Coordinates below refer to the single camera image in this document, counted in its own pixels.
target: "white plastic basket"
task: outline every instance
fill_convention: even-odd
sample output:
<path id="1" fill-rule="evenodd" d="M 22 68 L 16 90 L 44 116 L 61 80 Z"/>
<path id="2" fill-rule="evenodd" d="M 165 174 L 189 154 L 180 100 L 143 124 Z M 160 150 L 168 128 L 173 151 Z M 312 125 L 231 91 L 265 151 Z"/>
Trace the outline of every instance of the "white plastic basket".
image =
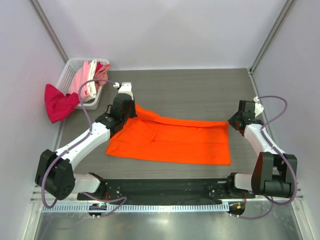
<path id="1" fill-rule="evenodd" d="M 104 65 L 109 64 L 109 61 L 107 59 L 101 59 L 101 58 L 75 57 L 75 58 L 69 59 L 64 66 L 64 69 L 60 75 L 58 83 L 56 84 L 56 88 L 60 90 L 63 94 L 67 94 L 70 84 L 72 82 L 72 79 L 74 78 L 78 70 L 83 67 L 85 61 L 88 61 L 90 63 L 92 60 L 95 60 L 95 59 Z M 83 104 L 85 109 L 88 109 L 88 110 L 97 109 L 102 89 L 103 89 L 103 86 L 100 86 L 96 93 L 95 99 L 92 99 Z M 81 105 L 78 104 L 76 106 L 76 109 L 80 109 L 80 108 L 81 108 Z"/>

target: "orange cloth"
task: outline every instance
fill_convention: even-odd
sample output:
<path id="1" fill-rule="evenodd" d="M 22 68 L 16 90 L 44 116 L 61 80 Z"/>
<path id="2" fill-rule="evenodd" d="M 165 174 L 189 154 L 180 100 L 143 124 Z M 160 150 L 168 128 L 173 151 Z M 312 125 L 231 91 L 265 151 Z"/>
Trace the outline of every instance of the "orange cloth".
<path id="1" fill-rule="evenodd" d="M 226 121 L 193 121 L 162 117 L 135 105 L 130 118 L 110 139 L 106 154 L 149 161 L 230 165 Z"/>

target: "white wall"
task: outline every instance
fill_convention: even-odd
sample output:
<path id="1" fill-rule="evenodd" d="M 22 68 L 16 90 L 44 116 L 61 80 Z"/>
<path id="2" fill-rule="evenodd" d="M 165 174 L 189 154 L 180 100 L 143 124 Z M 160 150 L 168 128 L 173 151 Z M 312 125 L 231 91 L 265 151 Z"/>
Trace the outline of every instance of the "white wall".
<path id="1" fill-rule="evenodd" d="M 285 0 L 39 0 L 69 57 L 112 70 L 251 67 Z"/>
<path id="2" fill-rule="evenodd" d="M 276 140 L 298 158 L 297 177 L 320 226 L 320 1 L 297 0 L 275 40 L 260 62 L 255 77 L 261 95 L 288 100 L 288 110 L 272 124 Z M 268 118 L 283 108 L 264 101 Z"/>
<path id="3" fill-rule="evenodd" d="M 63 61 L 27 0 L 0 7 L 0 235 L 21 239 L 40 153 L 52 148 L 58 125 L 48 120 L 44 92 Z"/>

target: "reflective floor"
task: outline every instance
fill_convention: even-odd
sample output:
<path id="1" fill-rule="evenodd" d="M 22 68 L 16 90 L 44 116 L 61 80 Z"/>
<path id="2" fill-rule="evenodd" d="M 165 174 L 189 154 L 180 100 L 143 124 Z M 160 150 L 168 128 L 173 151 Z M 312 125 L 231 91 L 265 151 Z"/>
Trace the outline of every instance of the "reflective floor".
<path id="1" fill-rule="evenodd" d="M 269 209 L 267 201 L 247 202 L 245 216 Z M 276 206 L 259 220 L 225 212 L 121 213 L 102 219 L 87 213 L 42 213 L 36 240 L 302 240 L 292 206 Z"/>

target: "purple cable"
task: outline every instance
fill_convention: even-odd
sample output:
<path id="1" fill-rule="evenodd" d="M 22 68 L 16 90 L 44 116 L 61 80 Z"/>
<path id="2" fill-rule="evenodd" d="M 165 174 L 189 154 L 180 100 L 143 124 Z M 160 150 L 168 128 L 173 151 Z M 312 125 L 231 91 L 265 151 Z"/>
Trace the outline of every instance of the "purple cable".
<path id="1" fill-rule="evenodd" d="M 93 79 L 93 80 L 89 80 L 89 81 L 86 81 L 84 82 L 79 90 L 78 90 L 78 97 L 79 97 L 79 102 L 80 102 L 80 105 L 82 107 L 82 110 L 84 111 L 84 114 L 86 116 L 86 119 L 88 120 L 88 123 L 89 123 L 89 132 L 87 133 L 87 135 L 82 138 L 80 141 L 76 142 L 75 144 L 73 144 L 71 147 L 69 147 L 67 150 L 63 151 L 59 156 L 57 156 L 53 161 L 52 163 L 49 165 L 49 167 L 47 168 L 47 170 L 45 171 L 44 173 L 44 176 L 43 176 L 43 179 L 42 179 L 42 183 L 41 183 L 41 199 L 42 199 L 42 203 L 43 205 L 47 208 L 47 209 L 51 209 L 53 208 L 56 203 L 57 203 L 57 199 L 55 199 L 52 203 L 52 205 L 48 205 L 47 201 L 46 201 L 46 196 L 45 196 L 45 186 L 46 186 L 46 181 L 47 181 L 47 178 L 48 178 L 48 175 L 51 171 L 51 169 L 55 166 L 55 164 L 59 161 L 59 159 L 65 155 L 66 153 L 68 153 L 71 149 L 75 148 L 76 146 L 78 146 L 80 143 L 82 143 L 83 141 L 85 141 L 91 134 L 91 131 L 92 131 L 92 122 L 91 122 L 91 119 L 89 117 L 89 114 L 87 112 L 87 110 L 85 109 L 84 107 L 84 102 L 82 101 L 81 99 L 81 89 L 84 87 L 84 85 L 86 85 L 87 83 L 90 83 L 90 82 L 97 82 L 97 81 L 103 81 L 103 82 L 106 82 L 106 83 L 110 83 L 110 84 L 115 84 L 113 81 L 110 81 L 110 80 L 105 80 L 105 79 Z"/>
<path id="2" fill-rule="evenodd" d="M 264 196 L 268 201 L 271 202 L 271 207 L 270 209 L 263 215 L 261 216 L 255 216 L 255 217 L 247 217 L 247 216 L 237 216 L 235 214 L 231 214 L 232 216 L 234 217 L 238 217 L 240 219 L 246 219 L 246 220 L 257 220 L 257 219 L 262 219 L 264 218 L 265 216 L 269 215 L 274 207 L 274 205 L 279 205 L 279 206 L 285 206 L 285 205 L 288 205 L 290 203 L 292 203 L 292 201 L 296 198 L 296 195 L 297 195 L 297 190 L 298 190 L 298 184 L 297 184 L 297 177 L 296 177 L 296 174 L 292 168 L 292 166 L 290 165 L 290 163 L 288 162 L 288 160 L 286 159 L 286 157 L 282 154 L 282 152 L 276 148 L 275 146 L 273 146 L 273 144 L 271 143 L 271 141 L 269 140 L 269 138 L 266 136 L 266 134 L 264 133 L 264 131 L 262 131 L 266 126 L 268 126 L 270 123 L 272 123 L 273 121 L 277 120 L 278 118 L 280 118 L 284 113 L 285 111 L 287 110 L 288 108 L 288 102 L 287 100 L 285 100 L 283 97 L 280 97 L 280 96 L 274 96 L 274 95 L 267 95 L 267 96 L 261 96 L 259 97 L 259 99 L 266 99 L 266 98 L 273 98 L 273 99 L 280 99 L 284 102 L 284 108 L 282 110 L 282 112 L 280 112 L 276 117 L 272 118 L 271 120 L 267 121 L 264 125 L 262 125 L 261 127 L 261 134 L 263 136 L 263 138 L 265 139 L 265 141 L 269 144 L 270 147 L 272 147 L 272 149 L 277 153 L 279 154 L 279 156 L 282 158 L 282 160 L 285 162 L 287 168 L 289 169 L 291 175 L 292 175 L 292 178 L 293 178 L 293 194 L 292 196 L 290 197 L 290 199 L 288 201 L 285 201 L 285 202 L 277 202 L 277 201 L 274 201 L 274 199 L 272 197 L 268 197 L 268 196 Z"/>

